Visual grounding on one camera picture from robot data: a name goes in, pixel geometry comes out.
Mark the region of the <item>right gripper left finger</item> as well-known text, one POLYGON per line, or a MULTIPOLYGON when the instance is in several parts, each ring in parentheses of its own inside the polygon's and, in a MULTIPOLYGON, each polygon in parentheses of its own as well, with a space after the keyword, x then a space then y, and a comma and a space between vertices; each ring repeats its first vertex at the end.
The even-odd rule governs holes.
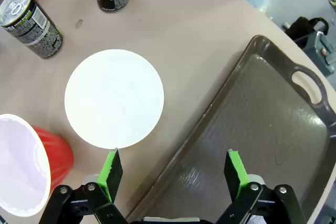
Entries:
POLYGON ((95 181, 77 189, 55 187, 39 222, 81 223, 84 216, 94 216, 98 223, 126 223, 114 204, 122 174, 119 151, 110 152, 95 181))

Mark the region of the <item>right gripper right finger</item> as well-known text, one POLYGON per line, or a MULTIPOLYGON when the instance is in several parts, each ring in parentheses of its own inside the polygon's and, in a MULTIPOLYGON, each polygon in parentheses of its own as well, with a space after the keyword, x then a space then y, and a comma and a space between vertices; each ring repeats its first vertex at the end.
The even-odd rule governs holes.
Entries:
POLYGON ((251 216, 265 223, 307 222, 293 188, 280 184, 270 189, 251 181, 238 151, 227 151, 224 175, 232 203, 216 223, 247 223, 251 216))

